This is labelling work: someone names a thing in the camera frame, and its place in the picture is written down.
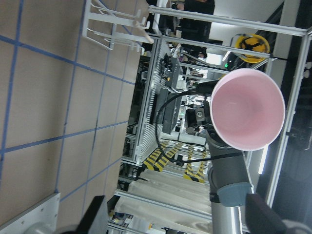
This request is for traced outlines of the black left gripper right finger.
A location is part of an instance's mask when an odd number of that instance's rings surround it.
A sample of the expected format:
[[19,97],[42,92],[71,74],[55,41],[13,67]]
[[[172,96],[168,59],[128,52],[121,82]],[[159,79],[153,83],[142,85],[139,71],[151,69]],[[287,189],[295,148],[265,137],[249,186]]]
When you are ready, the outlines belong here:
[[245,218],[248,232],[251,234],[310,234],[307,225],[281,219],[259,196],[248,194],[245,202]]

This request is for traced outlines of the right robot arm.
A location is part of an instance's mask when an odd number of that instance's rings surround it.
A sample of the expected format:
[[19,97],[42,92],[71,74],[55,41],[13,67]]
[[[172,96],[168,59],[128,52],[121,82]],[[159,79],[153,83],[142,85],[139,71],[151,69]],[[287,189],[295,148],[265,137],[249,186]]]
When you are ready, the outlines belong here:
[[214,234],[243,233],[241,206],[254,192],[244,153],[225,143],[214,127],[206,130],[211,155],[210,201]]

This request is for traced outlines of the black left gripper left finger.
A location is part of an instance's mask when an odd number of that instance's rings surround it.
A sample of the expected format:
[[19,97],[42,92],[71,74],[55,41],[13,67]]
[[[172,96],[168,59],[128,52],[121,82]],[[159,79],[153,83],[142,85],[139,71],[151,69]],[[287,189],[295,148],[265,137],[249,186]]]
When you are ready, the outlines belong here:
[[60,228],[59,234],[106,234],[108,232],[108,206],[105,195],[93,198],[77,225]]

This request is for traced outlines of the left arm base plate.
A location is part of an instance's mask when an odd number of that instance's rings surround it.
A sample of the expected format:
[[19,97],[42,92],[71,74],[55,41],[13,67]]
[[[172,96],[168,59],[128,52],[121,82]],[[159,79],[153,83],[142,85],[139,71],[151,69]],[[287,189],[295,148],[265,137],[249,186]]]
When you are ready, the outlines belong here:
[[1,225],[2,234],[53,234],[56,231],[60,193],[53,193]]

